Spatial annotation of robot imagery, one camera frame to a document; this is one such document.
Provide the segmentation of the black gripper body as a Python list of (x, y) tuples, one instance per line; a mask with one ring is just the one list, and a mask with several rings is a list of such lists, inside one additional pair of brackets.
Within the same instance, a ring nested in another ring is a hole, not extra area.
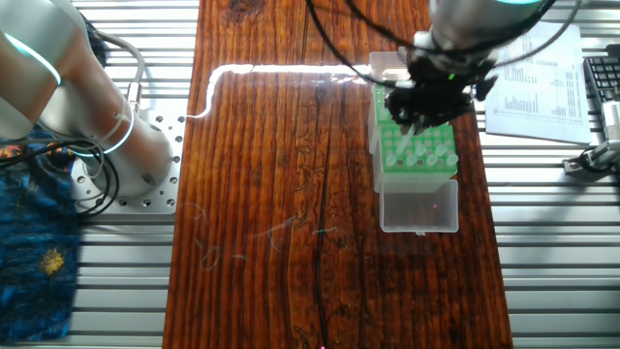
[(464, 89), (484, 81), (489, 61), (470, 65), (465, 73), (451, 73), (437, 68), (428, 57), (419, 57), (408, 65), (408, 72), (415, 82), (413, 112), (425, 116), (459, 116), (474, 109), (473, 97)]

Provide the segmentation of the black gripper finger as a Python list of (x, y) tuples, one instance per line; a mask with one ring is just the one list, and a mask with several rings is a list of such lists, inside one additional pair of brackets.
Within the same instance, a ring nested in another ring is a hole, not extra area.
[(414, 101), (413, 93), (406, 89), (393, 89), (385, 98), (385, 107), (403, 135), (406, 135), (418, 121)]
[(441, 126), (454, 120), (462, 114), (474, 112), (474, 101), (471, 97), (459, 98), (452, 106), (443, 111), (426, 111), (415, 122), (415, 135), (419, 135), (429, 128)]

